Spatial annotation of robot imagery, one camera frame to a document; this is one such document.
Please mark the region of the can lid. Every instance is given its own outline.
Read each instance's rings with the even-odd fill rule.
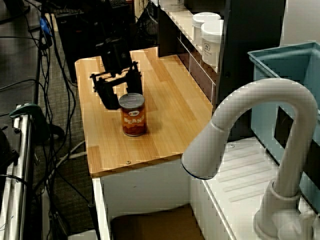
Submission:
[[[145,103],[145,98],[139,93],[128,93],[120,97],[119,105],[124,109],[136,109]]]
[[[200,12],[192,17],[192,25],[196,28],[201,28],[201,25],[206,22],[211,22],[214,20],[220,20],[221,17],[219,14],[213,12]]]
[[[223,20],[205,22],[201,26],[201,37],[206,41],[220,44],[223,28],[224,28]]]

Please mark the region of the blue container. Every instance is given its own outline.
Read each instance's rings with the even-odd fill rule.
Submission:
[[[314,95],[320,108],[320,45],[309,42],[248,52],[254,63],[254,81],[267,78],[284,78],[305,86]],[[283,102],[264,103],[252,109],[251,129],[268,148],[273,157],[281,161],[284,148],[274,138],[278,108],[292,119],[293,108]],[[316,126],[313,140],[320,145],[320,124]],[[320,212],[320,190],[303,173],[300,188],[312,205]]]

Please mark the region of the can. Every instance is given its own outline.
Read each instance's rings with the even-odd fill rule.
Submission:
[[[145,98],[139,93],[128,93],[120,97],[122,130],[131,137],[141,136],[147,131]]]

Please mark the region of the wooden countertop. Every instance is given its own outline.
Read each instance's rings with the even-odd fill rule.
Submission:
[[[104,71],[101,58],[75,63],[92,177],[177,159],[211,119],[210,101],[180,59],[176,55],[158,58],[157,51],[155,47],[131,52],[142,74],[148,127],[147,133],[138,137],[123,133],[120,109],[106,109],[93,90],[90,75]],[[127,93],[125,87],[125,83],[116,87],[118,98]]]

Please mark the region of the white jar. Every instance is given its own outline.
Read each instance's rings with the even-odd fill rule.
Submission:
[[[202,60],[212,67],[217,67],[219,63],[223,27],[223,20],[205,22],[201,26]]]
[[[201,46],[202,45],[202,37],[201,37],[201,26],[206,22],[211,22],[215,20],[220,20],[221,17],[219,14],[213,12],[200,12],[192,17],[192,30],[193,30],[193,42]]]
[[[185,8],[184,0],[159,0],[161,10],[165,12],[180,12]]]

